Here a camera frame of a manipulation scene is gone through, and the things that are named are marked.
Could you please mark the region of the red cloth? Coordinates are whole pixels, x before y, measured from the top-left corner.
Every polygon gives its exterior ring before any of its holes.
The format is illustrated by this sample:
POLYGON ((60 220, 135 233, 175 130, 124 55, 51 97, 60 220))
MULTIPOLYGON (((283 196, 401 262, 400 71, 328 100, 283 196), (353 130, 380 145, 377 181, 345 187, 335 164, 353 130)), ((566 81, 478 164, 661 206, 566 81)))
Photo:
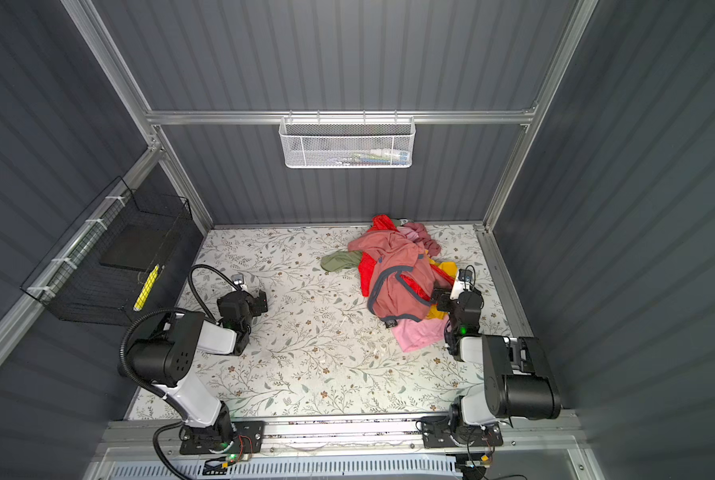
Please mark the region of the red cloth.
MULTIPOLYGON (((397 231, 397 228, 403 224, 405 223, 401 222, 401 220, 393 220, 387 217, 387 215, 379 215, 373 218, 373 224, 371 224, 369 232, 383 230, 397 231)), ((365 297, 369 296, 369 284, 371 284, 373 270, 375 270, 376 265, 377 260, 375 260, 375 258, 367 253, 363 253, 363 260, 361 260, 361 264, 359 264, 357 269, 359 269, 359 276, 361 276, 361 293, 363 293, 365 297)))

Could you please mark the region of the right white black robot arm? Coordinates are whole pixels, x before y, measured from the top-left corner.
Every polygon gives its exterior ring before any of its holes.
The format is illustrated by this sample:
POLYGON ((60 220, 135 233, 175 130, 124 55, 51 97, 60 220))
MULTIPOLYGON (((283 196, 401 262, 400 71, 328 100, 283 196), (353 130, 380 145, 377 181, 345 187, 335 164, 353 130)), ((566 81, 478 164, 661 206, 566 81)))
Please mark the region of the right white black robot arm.
POLYGON ((481 367, 481 383, 453 400, 447 419, 435 422, 435 444, 499 446, 499 422, 519 417, 554 420, 563 409, 561 393, 539 339, 479 333, 483 296, 473 288, 457 297, 433 290, 433 305, 449 315, 443 330, 453 359, 481 367))

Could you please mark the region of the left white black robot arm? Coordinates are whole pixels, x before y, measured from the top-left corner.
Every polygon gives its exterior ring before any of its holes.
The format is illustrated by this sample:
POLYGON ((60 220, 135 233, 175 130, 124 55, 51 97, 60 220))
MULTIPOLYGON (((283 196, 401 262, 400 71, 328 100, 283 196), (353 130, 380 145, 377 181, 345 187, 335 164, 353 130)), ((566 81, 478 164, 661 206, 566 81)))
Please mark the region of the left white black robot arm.
POLYGON ((220 320, 203 311, 162 309, 144 316, 121 345, 123 376, 164 400, 177 414, 182 441, 200 453, 230 452, 245 445, 226 404, 199 378, 200 352, 240 356, 248 347, 253 319, 269 311, 266 292, 231 292, 218 300, 220 320))

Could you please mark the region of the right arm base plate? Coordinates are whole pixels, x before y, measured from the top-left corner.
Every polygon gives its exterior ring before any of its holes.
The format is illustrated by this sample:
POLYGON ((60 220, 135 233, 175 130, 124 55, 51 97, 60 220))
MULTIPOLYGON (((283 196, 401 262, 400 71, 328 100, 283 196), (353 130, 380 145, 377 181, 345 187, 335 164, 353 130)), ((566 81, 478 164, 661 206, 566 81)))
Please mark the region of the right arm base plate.
POLYGON ((457 424, 447 415, 423 416, 415 422, 427 449, 454 447, 493 449, 503 446, 503 435, 497 425, 471 426, 457 424))

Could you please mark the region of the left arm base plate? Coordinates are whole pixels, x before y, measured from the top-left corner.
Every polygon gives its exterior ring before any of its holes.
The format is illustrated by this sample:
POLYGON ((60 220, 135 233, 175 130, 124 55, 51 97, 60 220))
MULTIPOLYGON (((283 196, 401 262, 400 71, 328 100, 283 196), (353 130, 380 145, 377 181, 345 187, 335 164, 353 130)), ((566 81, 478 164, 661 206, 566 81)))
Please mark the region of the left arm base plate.
POLYGON ((181 428, 181 455, 251 455, 261 451, 266 424, 263 421, 235 421, 230 433, 219 427, 181 428))

